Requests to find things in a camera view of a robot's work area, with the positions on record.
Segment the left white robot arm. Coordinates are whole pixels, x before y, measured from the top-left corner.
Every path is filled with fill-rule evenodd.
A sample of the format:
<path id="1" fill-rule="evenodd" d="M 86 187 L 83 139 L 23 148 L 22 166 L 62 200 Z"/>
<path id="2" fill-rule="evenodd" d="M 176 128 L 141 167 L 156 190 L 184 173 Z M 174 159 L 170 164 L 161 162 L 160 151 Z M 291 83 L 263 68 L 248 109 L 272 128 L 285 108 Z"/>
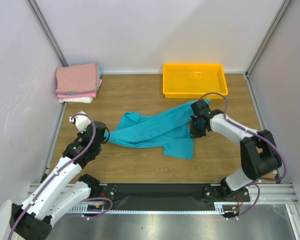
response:
<path id="1" fill-rule="evenodd" d="M 45 240 L 52 227 L 72 207 L 82 201 L 107 202 L 101 197 L 100 181 L 89 174 L 82 175 L 68 190 L 69 181 L 101 153 L 107 143 L 109 129 L 103 122 L 89 121 L 79 129 L 77 138 L 70 143 L 53 171 L 21 204 L 11 205 L 9 220 L 11 239 L 18 234 L 25 240 Z"/>

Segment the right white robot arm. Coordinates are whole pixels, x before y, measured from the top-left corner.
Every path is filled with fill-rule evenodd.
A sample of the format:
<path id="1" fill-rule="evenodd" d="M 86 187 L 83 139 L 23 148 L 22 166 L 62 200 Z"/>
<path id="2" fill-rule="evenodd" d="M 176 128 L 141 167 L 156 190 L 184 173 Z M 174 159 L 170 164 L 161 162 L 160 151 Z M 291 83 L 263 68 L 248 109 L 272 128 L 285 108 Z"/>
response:
<path id="1" fill-rule="evenodd" d="M 240 168 L 221 180 L 217 197 L 232 201 L 238 196 L 239 190 L 283 165 L 270 131 L 246 127 L 220 109 L 211 110 L 202 99 L 195 101 L 190 107 L 193 111 L 190 135 L 193 138 L 205 137 L 207 132 L 213 131 L 240 148 Z"/>

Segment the teal t shirt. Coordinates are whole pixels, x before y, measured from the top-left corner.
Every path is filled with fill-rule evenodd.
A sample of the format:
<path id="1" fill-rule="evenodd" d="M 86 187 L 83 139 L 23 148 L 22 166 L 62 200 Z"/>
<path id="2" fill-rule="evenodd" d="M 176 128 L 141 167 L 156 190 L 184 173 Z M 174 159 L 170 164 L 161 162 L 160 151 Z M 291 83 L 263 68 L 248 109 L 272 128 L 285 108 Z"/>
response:
<path id="1" fill-rule="evenodd" d="M 188 123 L 193 115 L 193 103 L 191 100 L 151 116 L 126 112 L 110 132 L 108 141 L 133 149 L 162 147 L 165 156 L 191 160 L 194 140 Z"/>

